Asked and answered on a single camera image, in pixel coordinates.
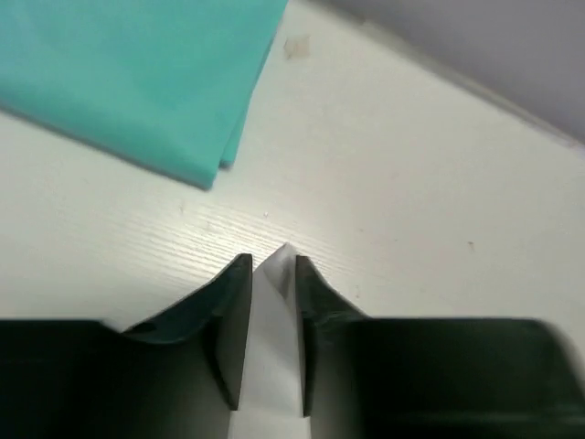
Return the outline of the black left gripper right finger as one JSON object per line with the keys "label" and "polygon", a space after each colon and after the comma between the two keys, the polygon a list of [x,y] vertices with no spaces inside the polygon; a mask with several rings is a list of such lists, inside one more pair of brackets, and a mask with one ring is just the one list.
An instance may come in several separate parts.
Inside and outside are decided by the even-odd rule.
{"label": "black left gripper right finger", "polygon": [[339,294],[305,255],[294,259],[294,299],[297,318],[303,416],[313,408],[318,340],[325,342],[340,326],[363,320],[366,314]]}

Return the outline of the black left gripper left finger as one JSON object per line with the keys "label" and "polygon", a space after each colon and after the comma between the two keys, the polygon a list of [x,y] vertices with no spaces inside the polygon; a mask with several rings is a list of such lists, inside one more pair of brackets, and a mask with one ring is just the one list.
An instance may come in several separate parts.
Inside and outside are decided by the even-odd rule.
{"label": "black left gripper left finger", "polygon": [[237,255],[211,281],[124,335],[156,345],[200,340],[214,381],[231,410],[239,408],[250,322],[252,256]]}

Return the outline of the white t shirt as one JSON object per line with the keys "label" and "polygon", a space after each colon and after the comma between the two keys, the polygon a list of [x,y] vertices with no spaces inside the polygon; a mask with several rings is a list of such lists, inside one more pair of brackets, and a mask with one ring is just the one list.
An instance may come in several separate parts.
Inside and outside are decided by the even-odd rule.
{"label": "white t shirt", "polygon": [[311,436],[303,416],[294,299],[296,256],[296,249],[285,243],[253,272],[243,380],[239,409],[230,419],[231,438]]}

